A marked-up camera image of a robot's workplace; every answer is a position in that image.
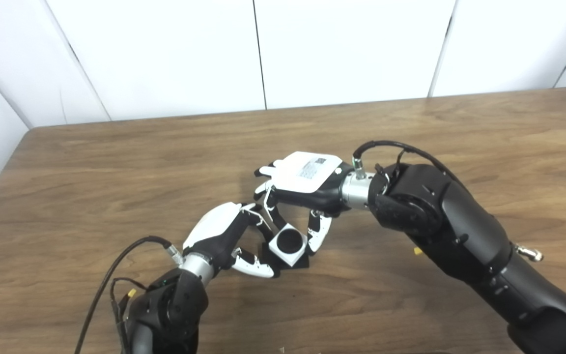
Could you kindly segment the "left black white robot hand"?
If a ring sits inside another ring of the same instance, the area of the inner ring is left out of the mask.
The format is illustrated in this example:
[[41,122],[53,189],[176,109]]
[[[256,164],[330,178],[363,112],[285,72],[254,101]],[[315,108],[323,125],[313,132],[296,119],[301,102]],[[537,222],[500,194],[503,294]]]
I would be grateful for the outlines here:
[[180,269],[200,278],[207,286],[220,271],[235,269],[260,278],[278,278],[280,271],[238,246],[244,232],[254,227],[265,240],[274,235],[255,203],[228,202],[208,211],[183,243]]

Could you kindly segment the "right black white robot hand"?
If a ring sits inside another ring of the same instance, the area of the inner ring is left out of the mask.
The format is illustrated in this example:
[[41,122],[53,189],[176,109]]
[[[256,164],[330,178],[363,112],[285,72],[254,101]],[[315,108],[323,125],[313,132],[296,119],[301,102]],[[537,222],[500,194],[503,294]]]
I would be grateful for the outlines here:
[[353,170],[336,155],[296,151],[255,170],[256,177],[267,180],[254,190],[254,200],[263,200],[266,213],[278,228],[287,225],[279,204],[307,208],[308,253],[313,256],[323,244],[331,219],[351,209],[344,202],[342,188]]

